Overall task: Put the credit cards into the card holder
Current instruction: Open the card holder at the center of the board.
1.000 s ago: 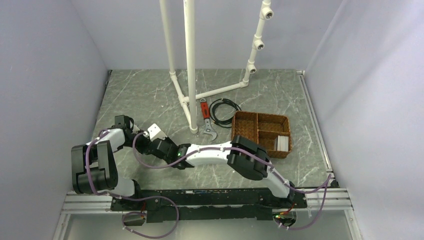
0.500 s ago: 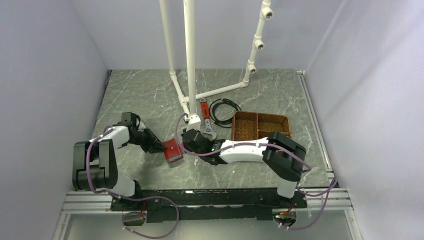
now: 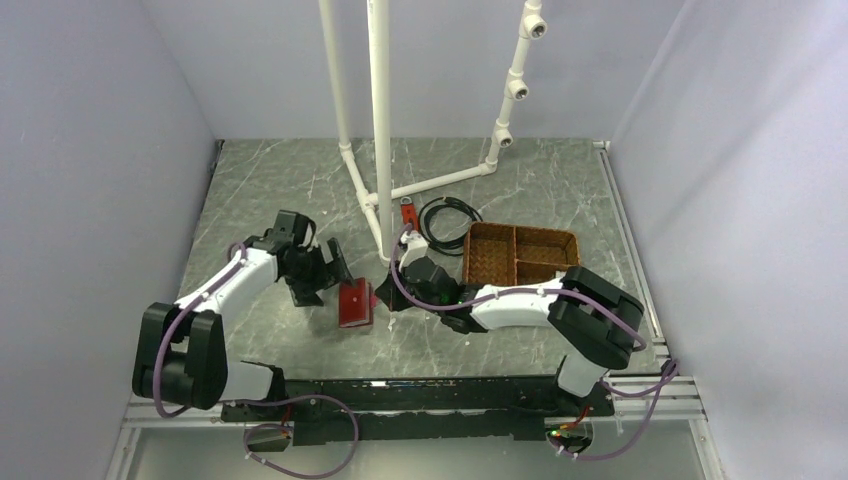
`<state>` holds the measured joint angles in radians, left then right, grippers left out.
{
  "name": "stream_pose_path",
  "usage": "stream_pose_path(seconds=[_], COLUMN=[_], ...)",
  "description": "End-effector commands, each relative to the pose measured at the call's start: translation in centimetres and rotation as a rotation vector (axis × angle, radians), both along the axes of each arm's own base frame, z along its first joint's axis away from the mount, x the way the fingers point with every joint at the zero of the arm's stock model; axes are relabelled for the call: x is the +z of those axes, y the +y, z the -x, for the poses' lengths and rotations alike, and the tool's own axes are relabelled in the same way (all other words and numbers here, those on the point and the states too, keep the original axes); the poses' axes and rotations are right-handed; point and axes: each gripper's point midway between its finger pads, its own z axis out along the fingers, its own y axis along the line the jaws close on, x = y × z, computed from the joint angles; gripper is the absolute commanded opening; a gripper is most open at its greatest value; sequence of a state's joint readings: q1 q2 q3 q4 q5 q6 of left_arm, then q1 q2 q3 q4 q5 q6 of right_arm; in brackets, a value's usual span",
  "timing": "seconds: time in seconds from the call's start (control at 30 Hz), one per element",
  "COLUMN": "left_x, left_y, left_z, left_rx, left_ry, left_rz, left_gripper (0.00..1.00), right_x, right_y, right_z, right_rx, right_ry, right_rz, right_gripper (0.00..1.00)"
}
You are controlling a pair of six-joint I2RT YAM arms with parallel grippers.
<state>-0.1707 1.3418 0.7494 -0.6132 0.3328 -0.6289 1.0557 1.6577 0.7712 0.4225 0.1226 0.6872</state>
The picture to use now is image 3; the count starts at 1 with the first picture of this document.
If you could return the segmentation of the red card holder wallet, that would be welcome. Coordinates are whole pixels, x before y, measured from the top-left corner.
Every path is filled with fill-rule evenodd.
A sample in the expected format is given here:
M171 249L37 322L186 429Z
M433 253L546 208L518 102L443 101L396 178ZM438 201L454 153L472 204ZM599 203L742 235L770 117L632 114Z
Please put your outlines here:
M364 277L339 284L338 326L342 329L373 324L377 298L372 284Z

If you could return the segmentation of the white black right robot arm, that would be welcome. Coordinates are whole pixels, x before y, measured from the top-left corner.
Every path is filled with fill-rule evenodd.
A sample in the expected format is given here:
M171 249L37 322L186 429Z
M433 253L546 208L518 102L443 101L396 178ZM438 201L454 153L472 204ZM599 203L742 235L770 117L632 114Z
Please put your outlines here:
M460 334L513 327L550 327L569 349L551 388L557 411L574 415L611 370L623 370L647 342L639 333L642 303L593 271L572 266L541 283L521 286L460 283L430 258L394 265L376 297L392 312L418 307Z

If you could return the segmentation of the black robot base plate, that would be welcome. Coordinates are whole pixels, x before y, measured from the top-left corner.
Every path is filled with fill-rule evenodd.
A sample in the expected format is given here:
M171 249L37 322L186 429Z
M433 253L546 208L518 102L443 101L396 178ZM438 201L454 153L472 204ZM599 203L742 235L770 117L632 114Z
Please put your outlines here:
M225 405L226 423L287 419L297 446L363 440L510 437L536 441L557 419L610 417L610 395L595 386L584 398L552 375L413 379L287 380L274 405Z

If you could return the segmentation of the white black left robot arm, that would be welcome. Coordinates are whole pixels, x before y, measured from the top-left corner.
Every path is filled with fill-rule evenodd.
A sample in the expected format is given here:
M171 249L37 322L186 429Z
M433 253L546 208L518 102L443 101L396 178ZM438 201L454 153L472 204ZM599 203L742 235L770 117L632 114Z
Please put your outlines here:
M132 391L152 400L163 418L219 403L248 405L264 420L279 417L288 402L283 370L230 358L225 321L278 281L298 307L320 306L320 291L353 281L335 238L297 245L251 236L228 253L228 263L201 287L174 303L154 302L142 315Z

